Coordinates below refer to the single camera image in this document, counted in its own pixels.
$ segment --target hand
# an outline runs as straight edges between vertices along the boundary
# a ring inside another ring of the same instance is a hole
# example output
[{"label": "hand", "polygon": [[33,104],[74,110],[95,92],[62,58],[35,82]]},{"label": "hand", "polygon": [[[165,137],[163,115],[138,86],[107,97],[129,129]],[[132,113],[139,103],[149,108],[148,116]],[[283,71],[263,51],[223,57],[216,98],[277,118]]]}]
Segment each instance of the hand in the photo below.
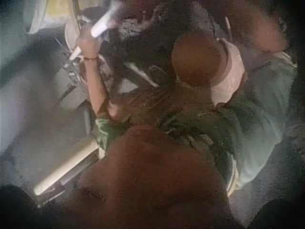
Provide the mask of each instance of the hand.
[{"label": "hand", "polygon": [[101,48],[101,41],[91,36],[91,28],[92,25],[86,24],[76,41],[76,45],[81,48],[83,56],[88,59],[98,58]]}]

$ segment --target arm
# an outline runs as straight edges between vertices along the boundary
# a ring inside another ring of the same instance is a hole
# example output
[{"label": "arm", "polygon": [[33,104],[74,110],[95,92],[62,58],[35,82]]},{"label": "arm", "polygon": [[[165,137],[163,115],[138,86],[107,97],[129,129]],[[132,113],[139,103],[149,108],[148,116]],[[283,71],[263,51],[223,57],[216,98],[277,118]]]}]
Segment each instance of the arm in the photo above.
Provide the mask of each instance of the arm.
[{"label": "arm", "polygon": [[246,0],[198,0],[226,30],[227,17],[233,38],[241,43],[251,43],[265,52],[284,50],[288,43],[274,18],[266,15]]},{"label": "arm", "polygon": [[89,87],[89,95],[93,110],[97,116],[107,112],[108,92],[99,70],[99,60],[86,61],[85,67]]},{"label": "arm", "polygon": [[93,110],[97,116],[107,112],[108,92],[99,69],[100,41],[94,39],[91,34],[91,27],[88,26],[77,40],[84,56],[89,95]]}]

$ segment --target white object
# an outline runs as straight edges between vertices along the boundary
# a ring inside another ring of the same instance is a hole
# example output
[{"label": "white object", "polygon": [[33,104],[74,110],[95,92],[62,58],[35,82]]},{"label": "white object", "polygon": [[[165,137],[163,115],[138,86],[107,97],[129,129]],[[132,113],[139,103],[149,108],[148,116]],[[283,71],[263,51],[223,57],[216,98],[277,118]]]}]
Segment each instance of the white object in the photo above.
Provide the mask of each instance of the white object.
[{"label": "white object", "polygon": [[71,157],[65,161],[61,166],[58,166],[52,173],[45,177],[41,182],[39,182],[35,188],[34,193],[39,196],[49,187],[51,187],[56,181],[58,181],[62,176],[73,169],[77,164],[79,164],[83,159],[90,155],[93,151],[98,149],[98,144],[95,138],[90,135],[83,138],[73,149],[71,150]]},{"label": "white object", "polygon": [[[95,25],[92,27],[92,37],[96,38],[108,29],[107,22],[110,20],[112,15],[115,14],[121,8],[121,6],[122,4],[120,2],[112,1],[109,11],[105,13],[104,16],[102,16],[101,19],[99,19],[97,23],[95,23]],[[72,55],[69,58],[70,61],[73,61],[80,53],[81,49],[79,47],[76,47],[76,49],[73,51]]]}]

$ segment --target person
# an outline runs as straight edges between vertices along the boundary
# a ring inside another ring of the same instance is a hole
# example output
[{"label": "person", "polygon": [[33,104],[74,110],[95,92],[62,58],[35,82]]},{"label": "person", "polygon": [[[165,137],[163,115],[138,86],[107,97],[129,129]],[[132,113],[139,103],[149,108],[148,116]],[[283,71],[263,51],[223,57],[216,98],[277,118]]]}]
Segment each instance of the person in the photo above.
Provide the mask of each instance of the person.
[{"label": "person", "polygon": [[270,55],[228,104],[173,110],[155,125],[111,119],[98,71],[99,44],[81,47],[103,160],[62,203],[65,228],[242,228],[228,196],[251,182],[283,136],[296,69]]},{"label": "person", "polygon": [[186,111],[203,112],[227,103],[244,80],[238,48],[201,30],[177,39],[172,64],[177,76],[176,102]]}]

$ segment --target sleeve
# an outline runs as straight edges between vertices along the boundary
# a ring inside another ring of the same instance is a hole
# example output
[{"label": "sleeve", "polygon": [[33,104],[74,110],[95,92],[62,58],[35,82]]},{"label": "sleeve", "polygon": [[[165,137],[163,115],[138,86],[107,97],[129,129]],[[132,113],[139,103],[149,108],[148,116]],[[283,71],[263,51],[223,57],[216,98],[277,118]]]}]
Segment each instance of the sleeve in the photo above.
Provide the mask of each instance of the sleeve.
[{"label": "sleeve", "polygon": [[237,186],[252,181],[281,142],[296,68],[273,58],[249,73],[249,80],[225,107],[197,114],[193,124],[205,131],[237,162]]},{"label": "sleeve", "polygon": [[129,128],[128,122],[115,122],[107,114],[102,114],[96,119],[95,123],[97,128],[94,130],[94,135],[100,149],[104,151],[107,151],[111,142],[122,136]]}]

